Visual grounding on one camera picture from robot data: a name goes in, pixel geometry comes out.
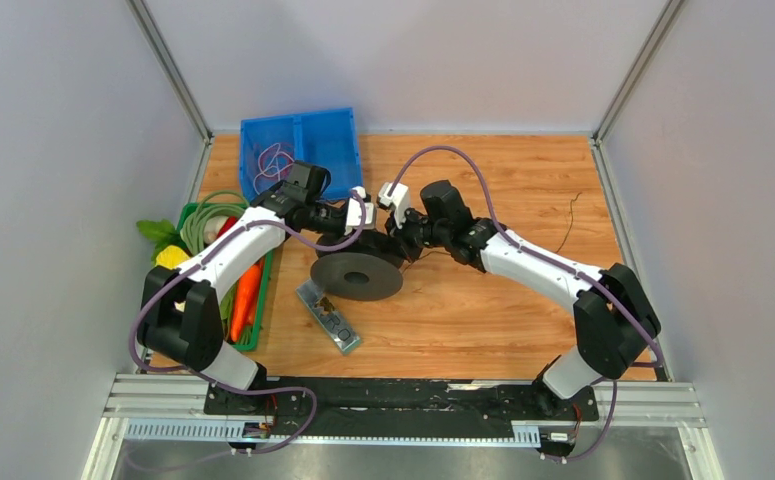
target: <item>wooden surface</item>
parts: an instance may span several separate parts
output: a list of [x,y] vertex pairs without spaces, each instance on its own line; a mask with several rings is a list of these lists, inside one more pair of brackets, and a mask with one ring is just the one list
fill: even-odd
[[[620,260],[585,137],[363,135],[359,143],[365,186],[376,192],[424,147],[464,150],[486,176],[500,221],[552,251],[566,234],[570,200],[580,193],[561,255],[599,266]],[[237,135],[216,137],[200,198],[239,190],[238,149]],[[422,209],[419,190],[444,178],[458,187],[474,215],[488,216],[478,180],[453,154],[429,153],[402,182]],[[386,217],[379,215],[383,226]],[[552,301],[432,254],[405,271],[401,292],[387,300],[332,298],[363,339],[344,357],[295,294],[315,253],[292,239],[278,253],[258,348],[249,352],[270,375],[531,379],[575,343],[571,315]],[[625,378],[655,377],[651,370],[632,369]]]

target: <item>gray floor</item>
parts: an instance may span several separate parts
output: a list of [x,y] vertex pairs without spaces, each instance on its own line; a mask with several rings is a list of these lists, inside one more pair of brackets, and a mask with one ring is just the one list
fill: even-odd
[[[596,430],[582,429],[580,448]],[[204,442],[126,442],[124,452],[138,465],[165,467],[225,450]],[[252,458],[224,457],[188,469],[150,474],[120,462],[116,479],[690,479],[674,429],[618,427],[587,460],[569,465],[541,461],[534,450],[480,447],[375,447],[291,445]]]

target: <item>gray wall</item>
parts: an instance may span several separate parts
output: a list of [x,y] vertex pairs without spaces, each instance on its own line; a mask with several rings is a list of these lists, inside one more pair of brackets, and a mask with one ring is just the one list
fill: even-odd
[[688,2],[606,145],[726,478],[775,479],[775,2]]
[[590,130],[664,0],[149,0],[214,129],[351,105],[364,130]]
[[0,478],[78,478],[200,141],[125,2],[0,1]]

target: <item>robotic arm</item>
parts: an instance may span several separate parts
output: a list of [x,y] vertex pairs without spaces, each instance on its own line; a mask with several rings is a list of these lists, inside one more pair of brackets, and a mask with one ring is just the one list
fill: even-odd
[[[318,200],[328,178],[325,169],[297,162],[287,179],[259,195],[239,222],[205,251],[176,270],[155,267],[146,277],[144,304],[178,272],[196,271],[149,310],[137,331],[139,343],[239,389],[253,386],[261,371],[265,377],[263,367],[224,341],[218,309],[222,295],[217,292],[226,292],[242,272],[289,237],[278,225],[329,238],[348,235],[352,227],[374,228],[376,207],[362,188],[356,192],[364,207],[351,200],[342,206]],[[550,415],[594,381],[622,376],[646,348],[641,335],[590,282],[515,248],[490,218],[473,217],[448,181],[434,182],[421,191],[425,214],[410,207],[407,187],[391,187],[385,184],[378,195],[378,206],[391,211],[387,233],[368,232],[369,241],[378,248],[413,262],[425,248],[442,247],[458,263],[508,277],[573,312],[577,346],[547,365],[533,383],[536,402]],[[615,264],[602,270],[579,264],[505,229],[520,245],[598,281],[623,302],[652,338],[660,332],[655,312],[628,267]]]

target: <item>yellow vegetable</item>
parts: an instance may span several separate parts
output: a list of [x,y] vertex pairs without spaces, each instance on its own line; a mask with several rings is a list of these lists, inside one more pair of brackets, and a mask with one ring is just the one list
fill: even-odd
[[154,264],[166,267],[168,269],[174,269],[189,259],[190,256],[187,255],[187,252],[185,252],[181,247],[176,245],[169,245],[157,254],[157,257],[154,259]]

